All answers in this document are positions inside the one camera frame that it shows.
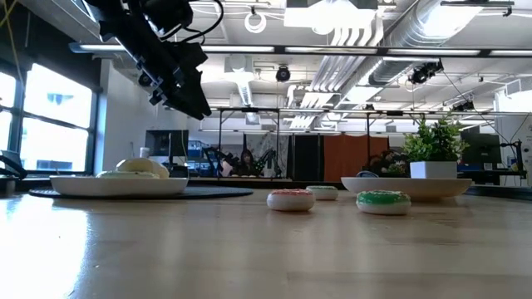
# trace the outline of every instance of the white wall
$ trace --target white wall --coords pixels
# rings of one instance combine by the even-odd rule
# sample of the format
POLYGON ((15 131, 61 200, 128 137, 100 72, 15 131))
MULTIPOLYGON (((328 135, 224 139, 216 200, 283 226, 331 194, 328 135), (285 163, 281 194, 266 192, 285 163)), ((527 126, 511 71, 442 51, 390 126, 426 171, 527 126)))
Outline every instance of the white wall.
POLYGON ((146 130, 186 130, 187 116, 152 106, 148 94, 104 60, 101 64, 95 173, 114 169, 123 159, 139 155, 146 130))

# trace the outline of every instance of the white plate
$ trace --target white plate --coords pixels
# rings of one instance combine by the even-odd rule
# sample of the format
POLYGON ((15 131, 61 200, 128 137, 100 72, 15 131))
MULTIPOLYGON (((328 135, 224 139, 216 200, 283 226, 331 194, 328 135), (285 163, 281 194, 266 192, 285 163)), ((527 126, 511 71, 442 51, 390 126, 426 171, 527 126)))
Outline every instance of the white plate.
POLYGON ((386 190, 401 191, 413 199, 441 199, 463 194, 471 179, 342 178, 342 184, 355 194, 386 190))
POLYGON ((72 196, 172 195, 183 192, 189 183, 187 178, 97 179, 51 176, 50 180, 56 192, 72 196))

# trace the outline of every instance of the ceiling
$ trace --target ceiling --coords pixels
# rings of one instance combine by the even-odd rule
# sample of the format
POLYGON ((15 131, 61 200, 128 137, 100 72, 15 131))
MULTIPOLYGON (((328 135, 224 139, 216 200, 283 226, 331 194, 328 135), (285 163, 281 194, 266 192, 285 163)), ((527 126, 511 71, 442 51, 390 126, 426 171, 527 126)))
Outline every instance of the ceiling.
MULTIPOLYGON (((269 1, 270 8, 257 8, 258 12, 272 13, 267 17, 267 26, 259 34, 249 32, 244 26, 248 7, 227 7, 226 15, 220 26, 209 33, 207 44, 279 44, 279 45, 327 45, 333 35, 314 33, 310 28, 284 27, 282 18, 286 2, 269 1)), ((414 0, 396 0, 397 7, 384 13, 385 31, 394 20, 414 2, 414 0)), ((21 0, 21 3, 80 42, 98 42, 98 26, 79 11, 71 0, 21 0)), ((485 9, 480 13, 500 13, 504 10, 485 9)), ((194 29, 204 30, 216 20, 213 7, 196 7, 192 23, 194 29)), ((532 1, 515 0, 514 14, 532 15, 532 1)), ((461 32, 452 37, 444 47, 528 47, 532 42, 532 18, 477 16, 461 32)), ((179 40, 186 34, 178 34, 179 40)), ((209 60, 200 67, 204 71, 202 86, 209 100, 228 99, 238 94, 238 87, 224 78, 225 55, 209 55, 209 60)), ((285 96, 291 84, 299 81, 311 81, 320 67, 322 56, 253 56, 255 81, 250 82, 254 94, 277 94, 285 96), (292 72, 289 84, 277 83, 275 73, 279 65, 288 65, 292 72)), ((432 78, 423 86, 416 86, 412 92, 406 78, 400 78, 391 88, 383 89, 378 95, 381 100, 374 103, 377 109, 438 109, 442 104, 452 104, 453 98, 461 92, 474 95, 475 107, 489 110, 493 107, 493 91, 504 88, 504 82, 515 80, 517 76, 532 74, 532 61, 521 59, 444 59, 443 65, 449 79, 442 74, 432 78)), ((136 81, 138 71, 127 56, 115 59, 121 72, 136 81)))

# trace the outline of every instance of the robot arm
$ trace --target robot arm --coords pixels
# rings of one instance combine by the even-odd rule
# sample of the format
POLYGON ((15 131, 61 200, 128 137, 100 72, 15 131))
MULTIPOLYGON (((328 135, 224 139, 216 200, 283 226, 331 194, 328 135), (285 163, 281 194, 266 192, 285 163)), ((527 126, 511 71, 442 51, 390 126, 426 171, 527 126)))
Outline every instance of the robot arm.
MULTIPOLYGON (((198 120, 211 114, 201 89, 201 72, 196 69, 207 60, 201 45, 187 43, 189 38, 165 42, 152 30, 155 27, 164 36, 172 36, 180 28, 187 28, 193 17, 189 0, 83 0, 82 3, 82 9, 100 24, 101 40, 106 42, 115 37, 143 71, 139 83, 155 88, 150 96, 152 105, 163 101, 163 105, 198 120)), ((223 16, 221 8, 219 21, 223 16)))

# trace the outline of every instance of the window frame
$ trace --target window frame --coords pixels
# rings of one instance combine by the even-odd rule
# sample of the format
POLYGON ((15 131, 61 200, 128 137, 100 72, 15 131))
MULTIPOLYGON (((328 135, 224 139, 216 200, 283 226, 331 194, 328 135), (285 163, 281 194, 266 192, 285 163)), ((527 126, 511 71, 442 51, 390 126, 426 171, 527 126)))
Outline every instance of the window frame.
MULTIPOLYGON (((70 129, 84 130, 88 134, 87 144, 86 144, 86 155, 85 155, 85 171, 59 171, 59 173, 60 174, 92 175, 94 173, 97 110, 98 110, 98 102, 100 98, 101 88, 95 90, 94 88, 90 88, 89 86, 84 85, 85 87, 89 88, 92 91, 91 111, 90 111, 91 115, 90 115, 89 127, 84 128, 79 125, 74 125, 74 124, 68 123, 63 120, 56 120, 56 119, 46 117, 43 115, 37 115, 37 114, 24 111, 24 98, 25 98, 25 93, 26 93, 26 91, 24 90, 24 87, 27 86, 27 73, 30 70, 31 69, 26 69, 21 66, 21 73, 22 73, 21 75, 23 79, 23 82, 21 82, 21 79, 19 78, 19 75, 18 75, 17 68, 11 63, 0 59, 0 72, 3 72, 9 76, 13 76, 16 80, 15 101, 13 103, 13 107, 2 106, 4 111, 9 112, 12 115, 11 127, 9 129, 9 141, 7 142, 7 149, 18 152, 18 153, 21 152, 24 118, 40 120, 48 124, 59 125, 61 127, 66 127, 70 129)), ((57 71, 54 71, 54 72, 58 73, 61 76, 64 76, 60 72, 57 72, 57 71)), ((57 172, 49 171, 49 170, 28 170, 27 172, 29 174, 41 174, 41 175, 57 174, 57 172)))

